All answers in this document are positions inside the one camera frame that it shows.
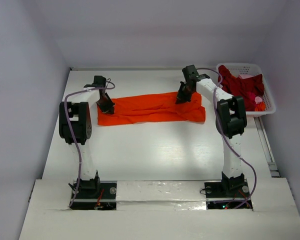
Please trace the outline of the orange t-shirt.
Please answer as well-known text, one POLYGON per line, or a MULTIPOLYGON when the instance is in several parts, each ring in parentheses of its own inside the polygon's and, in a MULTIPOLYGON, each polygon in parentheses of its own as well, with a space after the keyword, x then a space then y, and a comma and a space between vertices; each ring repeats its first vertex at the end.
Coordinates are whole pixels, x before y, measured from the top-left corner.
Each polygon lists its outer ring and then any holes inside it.
POLYGON ((200 94, 194 93, 190 102, 176 104, 176 100, 176 92, 114 98, 114 113, 106 114, 98 109, 97 123, 108 127, 150 122, 206 121, 206 109, 202 106, 200 94))

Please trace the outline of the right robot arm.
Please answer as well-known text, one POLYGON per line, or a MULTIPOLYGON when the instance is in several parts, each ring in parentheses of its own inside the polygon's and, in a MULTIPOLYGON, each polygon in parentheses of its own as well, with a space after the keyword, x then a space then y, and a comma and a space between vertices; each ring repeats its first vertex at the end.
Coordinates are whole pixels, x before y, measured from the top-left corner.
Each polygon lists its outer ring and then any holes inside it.
POLYGON ((205 182, 205 195, 213 199, 234 198, 247 185, 240 159, 242 135, 247 126, 244 99, 221 88, 221 75, 219 82, 214 83, 205 73, 199 74, 194 65, 184 67, 182 73, 184 81, 180 83, 176 103, 190 102, 194 93, 208 99, 213 104, 215 126, 222 137, 224 162, 221 180, 205 182))

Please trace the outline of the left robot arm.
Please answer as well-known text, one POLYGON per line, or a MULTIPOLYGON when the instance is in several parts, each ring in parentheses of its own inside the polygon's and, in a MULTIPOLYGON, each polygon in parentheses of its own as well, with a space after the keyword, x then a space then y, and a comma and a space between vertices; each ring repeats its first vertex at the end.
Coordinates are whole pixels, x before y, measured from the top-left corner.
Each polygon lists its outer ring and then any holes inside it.
POLYGON ((98 107, 104 114, 113 114, 115 103, 107 90, 114 88, 115 84, 109 78, 95 75, 91 84, 67 94, 59 104, 59 136, 73 149, 78 167, 76 180, 69 185, 75 195, 94 198, 100 194, 100 177, 88 144, 93 133, 91 108, 98 107))

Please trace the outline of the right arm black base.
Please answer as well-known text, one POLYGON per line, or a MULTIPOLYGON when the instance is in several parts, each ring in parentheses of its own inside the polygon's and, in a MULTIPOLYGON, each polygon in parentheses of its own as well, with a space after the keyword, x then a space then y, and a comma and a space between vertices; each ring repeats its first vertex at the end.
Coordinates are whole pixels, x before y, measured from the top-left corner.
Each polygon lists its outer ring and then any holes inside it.
POLYGON ((250 195, 247 183, 227 190, 220 181, 205 182, 200 193, 205 196, 208 210, 253 209, 252 201, 247 199, 250 195))

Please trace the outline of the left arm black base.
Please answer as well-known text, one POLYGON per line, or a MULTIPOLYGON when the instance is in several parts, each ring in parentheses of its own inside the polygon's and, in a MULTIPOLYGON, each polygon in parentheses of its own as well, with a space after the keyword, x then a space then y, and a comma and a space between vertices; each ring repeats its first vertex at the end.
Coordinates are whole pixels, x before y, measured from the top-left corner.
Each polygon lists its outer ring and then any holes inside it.
POLYGON ((97 210, 112 211, 117 209, 116 201, 117 182, 102 181, 98 193, 92 192, 91 189, 80 191, 70 208, 72 210, 97 210))

